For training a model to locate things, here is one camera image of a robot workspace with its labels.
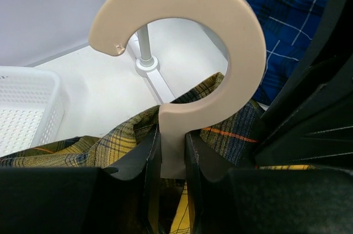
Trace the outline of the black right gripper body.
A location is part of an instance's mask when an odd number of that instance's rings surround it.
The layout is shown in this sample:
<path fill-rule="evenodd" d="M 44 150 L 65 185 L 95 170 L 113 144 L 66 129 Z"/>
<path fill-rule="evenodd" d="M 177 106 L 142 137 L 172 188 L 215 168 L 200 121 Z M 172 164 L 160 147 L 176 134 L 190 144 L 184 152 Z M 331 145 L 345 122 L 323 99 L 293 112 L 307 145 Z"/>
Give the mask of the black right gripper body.
<path fill-rule="evenodd" d="M 328 0 L 304 58 L 262 116 L 260 166 L 352 167 L 352 0 Z"/>

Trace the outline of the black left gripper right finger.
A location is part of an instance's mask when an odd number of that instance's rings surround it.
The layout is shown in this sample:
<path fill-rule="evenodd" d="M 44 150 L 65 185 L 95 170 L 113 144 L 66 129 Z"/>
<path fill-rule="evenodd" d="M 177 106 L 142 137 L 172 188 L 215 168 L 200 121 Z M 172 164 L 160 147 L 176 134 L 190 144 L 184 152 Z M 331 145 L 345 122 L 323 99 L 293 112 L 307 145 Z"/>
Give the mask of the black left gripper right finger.
<path fill-rule="evenodd" d="M 352 175 L 234 166 L 197 132 L 185 136 L 192 233 L 351 233 Z"/>

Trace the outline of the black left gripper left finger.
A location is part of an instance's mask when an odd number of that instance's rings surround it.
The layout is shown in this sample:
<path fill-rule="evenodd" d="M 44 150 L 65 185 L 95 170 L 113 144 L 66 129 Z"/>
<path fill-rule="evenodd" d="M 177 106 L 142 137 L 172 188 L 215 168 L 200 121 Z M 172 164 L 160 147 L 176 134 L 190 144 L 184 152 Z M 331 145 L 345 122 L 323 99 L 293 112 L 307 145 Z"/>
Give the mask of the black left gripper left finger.
<path fill-rule="evenodd" d="M 2 168 L 2 233 L 157 233 L 161 135 L 154 126 L 106 168 Z"/>

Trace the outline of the yellow plaid shirt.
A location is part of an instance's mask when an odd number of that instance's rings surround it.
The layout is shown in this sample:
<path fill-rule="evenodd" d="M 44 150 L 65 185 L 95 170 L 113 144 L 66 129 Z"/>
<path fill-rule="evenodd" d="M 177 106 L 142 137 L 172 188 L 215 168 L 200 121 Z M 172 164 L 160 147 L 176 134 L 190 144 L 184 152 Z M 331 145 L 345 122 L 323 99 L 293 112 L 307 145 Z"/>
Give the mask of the yellow plaid shirt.
<path fill-rule="evenodd" d="M 222 82 L 224 75 L 215 73 L 203 82 L 173 101 L 184 104 L 195 102 L 213 92 Z M 48 143 L 12 153 L 1 158 L 1 167 L 100 167 L 105 168 L 121 159 L 134 149 L 157 124 L 159 105 L 151 107 L 119 124 L 103 137 L 82 136 Z M 250 135 L 254 123 L 264 110 L 250 100 L 245 107 L 230 118 L 201 129 L 200 137 L 226 160 L 240 167 L 241 153 L 257 143 L 255 135 Z M 307 170 L 310 165 L 270 166 L 260 169 Z M 187 185 L 182 180 L 162 179 L 162 189 L 183 187 L 181 197 L 177 197 L 178 207 L 172 212 L 173 219 L 169 233 L 191 233 L 187 201 Z"/>

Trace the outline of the beige hanger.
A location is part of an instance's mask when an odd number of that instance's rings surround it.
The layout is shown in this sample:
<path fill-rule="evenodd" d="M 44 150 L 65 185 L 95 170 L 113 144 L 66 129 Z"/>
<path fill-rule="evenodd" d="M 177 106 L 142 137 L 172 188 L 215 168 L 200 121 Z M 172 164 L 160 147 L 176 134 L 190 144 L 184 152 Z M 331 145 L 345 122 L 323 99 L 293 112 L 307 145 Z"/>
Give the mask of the beige hanger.
<path fill-rule="evenodd" d="M 224 43 L 228 68 L 208 96 L 159 108 L 161 177 L 185 178 L 185 135 L 219 123 L 238 112 L 257 90 L 266 65 L 266 44 L 259 21 L 246 0 L 107 0 L 94 18 L 90 46 L 119 56 L 142 26 L 182 18 L 210 28 Z"/>

